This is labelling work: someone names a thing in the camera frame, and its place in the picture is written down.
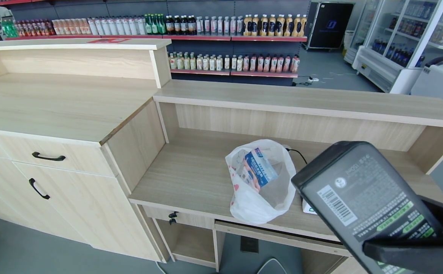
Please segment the gray floor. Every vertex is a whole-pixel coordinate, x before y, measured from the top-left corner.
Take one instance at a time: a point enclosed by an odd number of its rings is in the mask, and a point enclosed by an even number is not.
[[[357,76],[343,61],[341,52],[301,52],[300,75],[320,79],[312,88],[378,91]],[[431,174],[443,190],[443,162]],[[228,235],[222,258],[222,274],[254,274],[265,260],[275,257],[288,274],[302,273],[297,248],[261,241],[259,254],[241,253],[240,237]],[[162,264],[168,274],[211,274],[214,269],[178,261]],[[154,262],[96,250],[90,246],[34,231],[0,220],[0,274],[157,274]],[[270,263],[261,274],[279,274]]]

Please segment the refrigerator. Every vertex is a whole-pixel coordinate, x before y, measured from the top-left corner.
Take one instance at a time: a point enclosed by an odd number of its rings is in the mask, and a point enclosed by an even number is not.
[[[380,0],[352,67],[383,92],[409,94],[426,60],[443,56],[443,0]]]
[[[353,6],[354,3],[346,2],[311,2],[304,31],[309,35],[303,47],[306,50],[340,48]]]
[[[353,64],[355,56],[357,55],[358,48],[364,44],[367,34],[370,30],[370,26],[375,18],[376,11],[378,10],[378,5],[381,0],[367,0],[360,14],[360,19],[357,23],[355,29],[355,34],[350,43],[350,47],[346,50],[345,61]]]

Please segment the barcode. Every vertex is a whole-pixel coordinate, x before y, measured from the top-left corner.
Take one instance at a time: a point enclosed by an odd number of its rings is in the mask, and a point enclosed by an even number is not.
[[[326,205],[333,210],[338,219],[343,225],[348,226],[352,222],[358,220],[357,216],[350,210],[350,208],[343,202],[338,194],[327,185],[318,191],[319,196],[326,203]]]

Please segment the plastic bag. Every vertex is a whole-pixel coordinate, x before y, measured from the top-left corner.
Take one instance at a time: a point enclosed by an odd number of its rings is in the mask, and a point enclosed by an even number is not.
[[[262,151],[278,175],[260,191],[247,184],[239,174],[244,157],[256,148]],[[230,205],[233,217],[247,224],[265,224],[289,210],[296,192],[291,183],[296,168],[281,144],[268,139],[257,140],[235,148],[225,160],[235,189]]]

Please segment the glass display fridge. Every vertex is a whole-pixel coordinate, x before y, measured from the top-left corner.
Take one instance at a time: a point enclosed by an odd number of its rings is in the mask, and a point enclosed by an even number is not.
[[[358,48],[364,44],[380,2],[381,0],[368,0],[366,2],[360,15],[353,40],[345,54],[345,61],[348,63],[353,64]]]
[[[384,92],[409,94],[426,60],[442,56],[443,0],[381,0],[352,67]]]

